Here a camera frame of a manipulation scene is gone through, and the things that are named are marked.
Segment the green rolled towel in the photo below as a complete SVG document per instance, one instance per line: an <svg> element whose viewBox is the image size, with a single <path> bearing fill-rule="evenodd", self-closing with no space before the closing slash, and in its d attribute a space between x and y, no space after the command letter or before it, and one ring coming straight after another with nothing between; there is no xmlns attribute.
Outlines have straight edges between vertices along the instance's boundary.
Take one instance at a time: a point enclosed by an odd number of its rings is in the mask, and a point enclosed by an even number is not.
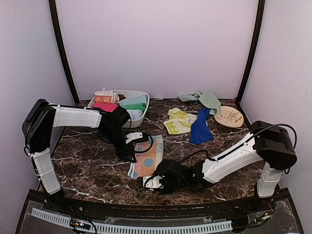
<svg viewBox="0 0 312 234"><path fill-rule="evenodd" d="M142 112L146 109L145 103L135 103L135 104L120 104L120 107L126 109L126 110L141 110Z"/></svg>

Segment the brown rolled towel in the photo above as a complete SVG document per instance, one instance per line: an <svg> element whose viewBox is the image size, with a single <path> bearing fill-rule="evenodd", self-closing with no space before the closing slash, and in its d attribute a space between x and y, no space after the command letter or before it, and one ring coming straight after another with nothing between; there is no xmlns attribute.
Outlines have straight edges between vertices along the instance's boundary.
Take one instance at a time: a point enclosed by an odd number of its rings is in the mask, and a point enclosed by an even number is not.
<svg viewBox="0 0 312 234"><path fill-rule="evenodd" d="M119 100L126 99L126 97L124 95L118 95L118 97L119 97Z"/></svg>

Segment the grey green crumpled towel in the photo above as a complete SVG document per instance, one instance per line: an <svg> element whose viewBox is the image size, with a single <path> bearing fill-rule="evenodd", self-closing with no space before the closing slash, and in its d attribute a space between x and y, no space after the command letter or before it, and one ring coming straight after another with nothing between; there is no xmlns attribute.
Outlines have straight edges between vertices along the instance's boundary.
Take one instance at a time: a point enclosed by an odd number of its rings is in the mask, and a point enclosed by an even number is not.
<svg viewBox="0 0 312 234"><path fill-rule="evenodd" d="M178 99L182 102L199 101L204 107L210 109L210 115L218 115L221 111L221 102L217 96L210 91L179 95Z"/></svg>

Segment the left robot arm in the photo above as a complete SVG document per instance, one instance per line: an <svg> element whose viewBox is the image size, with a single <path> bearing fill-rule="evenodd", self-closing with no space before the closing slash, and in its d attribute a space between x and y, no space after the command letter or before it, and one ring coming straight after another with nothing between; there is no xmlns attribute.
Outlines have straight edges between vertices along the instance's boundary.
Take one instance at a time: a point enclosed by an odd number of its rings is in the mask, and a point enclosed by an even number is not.
<svg viewBox="0 0 312 234"><path fill-rule="evenodd" d="M99 108L82 108L56 105L45 99L38 99L22 124L25 153L31 158L36 176L50 197L50 205L63 213L69 208L69 202L63 198L62 190L51 159L51 137L55 128L86 127L97 129L101 138L115 148L116 156L128 162L136 162L135 151L122 126L130 119L129 113L122 107L112 112Z"/></svg>

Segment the light blue rolled towel front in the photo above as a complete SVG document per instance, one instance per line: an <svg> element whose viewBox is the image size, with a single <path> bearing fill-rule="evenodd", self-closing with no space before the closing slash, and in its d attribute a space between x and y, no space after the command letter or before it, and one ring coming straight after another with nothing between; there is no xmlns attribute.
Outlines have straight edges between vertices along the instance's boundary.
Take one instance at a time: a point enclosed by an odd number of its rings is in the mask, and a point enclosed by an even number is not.
<svg viewBox="0 0 312 234"><path fill-rule="evenodd" d="M127 110L127 112L130 115L131 120L140 119L143 115L141 110Z"/></svg>

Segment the white plastic basin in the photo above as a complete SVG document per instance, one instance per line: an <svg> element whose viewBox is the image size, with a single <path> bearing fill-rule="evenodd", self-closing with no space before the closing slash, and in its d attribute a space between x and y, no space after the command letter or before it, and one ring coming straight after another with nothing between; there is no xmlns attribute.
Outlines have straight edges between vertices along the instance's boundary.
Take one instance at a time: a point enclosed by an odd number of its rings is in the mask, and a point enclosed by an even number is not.
<svg viewBox="0 0 312 234"><path fill-rule="evenodd" d="M87 105L88 108L113 112L118 107L124 108L130 119L123 125L124 128L136 128L141 125L147 113L150 96L142 91L107 90L103 88L96 91L94 97Z"/></svg>

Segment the blue polka dot towel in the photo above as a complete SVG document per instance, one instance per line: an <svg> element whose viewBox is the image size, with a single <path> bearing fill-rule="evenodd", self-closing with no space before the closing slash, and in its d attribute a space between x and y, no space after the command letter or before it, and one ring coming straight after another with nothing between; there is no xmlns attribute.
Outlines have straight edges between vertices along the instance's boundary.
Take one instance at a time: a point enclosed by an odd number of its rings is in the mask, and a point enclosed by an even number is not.
<svg viewBox="0 0 312 234"><path fill-rule="evenodd" d="M163 160L163 137L162 135L152 136L153 145L149 151L135 154L137 162L131 163L127 176L132 179L151 176L158 164Z"/></svg>

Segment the light blue rolled towel back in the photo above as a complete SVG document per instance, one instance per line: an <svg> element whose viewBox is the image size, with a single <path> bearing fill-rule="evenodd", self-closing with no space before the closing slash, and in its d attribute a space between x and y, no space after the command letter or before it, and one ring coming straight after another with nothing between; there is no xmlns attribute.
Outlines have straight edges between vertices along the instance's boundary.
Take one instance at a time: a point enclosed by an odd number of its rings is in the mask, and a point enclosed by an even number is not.
<svg viewBox="0 0 312 234"><path fill-rule="evenodd" d="M137 97L127 97L119 102L120 106L124 105L132 105L132 104L140 104L144 103L147 104L147 97L145 95L140 95Z"/></svg>

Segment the light blue rolled towel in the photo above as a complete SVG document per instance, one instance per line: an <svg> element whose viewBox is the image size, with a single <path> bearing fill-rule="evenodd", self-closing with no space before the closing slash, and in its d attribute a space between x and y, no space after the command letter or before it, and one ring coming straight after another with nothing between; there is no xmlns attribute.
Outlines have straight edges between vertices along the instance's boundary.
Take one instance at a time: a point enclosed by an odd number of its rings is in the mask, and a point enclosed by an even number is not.
<svg viewBox="0 0 312 234"><path fill-rule="evenodd" d="M140 95L137 97L127 97L119 102L120 106L124 105L132 105L132 104L140 104L144 103L147 104L147 97L145 95Z"/></svg>
<svg viewBox="0 0 312 234"><path fill-rule="evenodd" d="M127 110L127 112L130 115L131 120L140 119L143 115L141 110Z"/></svg>

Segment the green patterned small towel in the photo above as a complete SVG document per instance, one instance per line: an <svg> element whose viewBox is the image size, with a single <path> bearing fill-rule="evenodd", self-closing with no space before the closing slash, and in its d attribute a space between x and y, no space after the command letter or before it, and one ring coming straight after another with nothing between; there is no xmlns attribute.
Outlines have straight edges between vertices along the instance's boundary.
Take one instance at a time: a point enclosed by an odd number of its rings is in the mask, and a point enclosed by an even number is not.
<svg viewBox="0 0 312 234"><path fill-rule="evenodd" d="M188 114L179 108L168 111L169 119L163 122L170 135L186 134L191 132L191 125L197 120L197 116Z"/></svg>

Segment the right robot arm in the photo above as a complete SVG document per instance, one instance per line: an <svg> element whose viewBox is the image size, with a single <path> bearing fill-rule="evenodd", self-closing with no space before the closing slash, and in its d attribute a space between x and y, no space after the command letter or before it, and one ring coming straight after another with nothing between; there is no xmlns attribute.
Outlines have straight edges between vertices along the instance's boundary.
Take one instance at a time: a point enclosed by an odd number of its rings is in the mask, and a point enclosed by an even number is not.
<svg viewBox="0 0 312 234"><path fill-rule="evenodd" d="M289 129L293 127L288 124L258 120L237 144L191 168L176 160L162 160L152 184L164 194L175 190L200 192L249 164L264 161L261 177L255 186L256 195L249 200L249 208L258 212L267 205L268 197L274 194L283 175L297 162L297 139L291 140Z"/></svg>

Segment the orange bunny towel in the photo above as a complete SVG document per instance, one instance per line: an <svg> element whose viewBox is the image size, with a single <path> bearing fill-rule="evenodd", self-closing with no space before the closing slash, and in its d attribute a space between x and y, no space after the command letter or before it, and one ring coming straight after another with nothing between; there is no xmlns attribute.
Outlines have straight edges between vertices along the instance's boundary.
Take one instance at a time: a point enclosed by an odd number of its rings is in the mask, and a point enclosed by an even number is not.
<svg viewBox="0 0 312 234"><path fill-rule="evenodd" d="M96 91L94 102L95 104L118 104L119 103L119 93L115 91Z"/></svg>

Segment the dark blue object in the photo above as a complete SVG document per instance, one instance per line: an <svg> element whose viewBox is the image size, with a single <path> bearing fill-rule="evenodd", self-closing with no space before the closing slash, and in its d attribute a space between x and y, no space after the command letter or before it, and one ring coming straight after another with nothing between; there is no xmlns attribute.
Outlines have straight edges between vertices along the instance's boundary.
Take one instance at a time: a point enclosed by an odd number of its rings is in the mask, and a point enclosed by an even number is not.
<svg viewBox="0 0 312 234"><path fill-rule="evenodd" d="M197 120L191 125L191 138L190 142L195 145L209 142L214 140L214 136L210 132L207 125L207 118L210 116L209 108L202 108L198 115Z"/></svg>

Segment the pink rolled towel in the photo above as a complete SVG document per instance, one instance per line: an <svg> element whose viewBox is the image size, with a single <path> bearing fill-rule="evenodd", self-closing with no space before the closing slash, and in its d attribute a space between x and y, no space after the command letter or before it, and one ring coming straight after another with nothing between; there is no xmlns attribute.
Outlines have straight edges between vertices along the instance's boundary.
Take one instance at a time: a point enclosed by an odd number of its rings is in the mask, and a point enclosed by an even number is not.
<svg viewBox="0 0 312 234"><path fill-rule="evenodd" d="M119 105L118 104L96 103L92 107L95 109L101 109L101 110L106 111L106 112L112 112L116 108L118 108Z"/></svg>

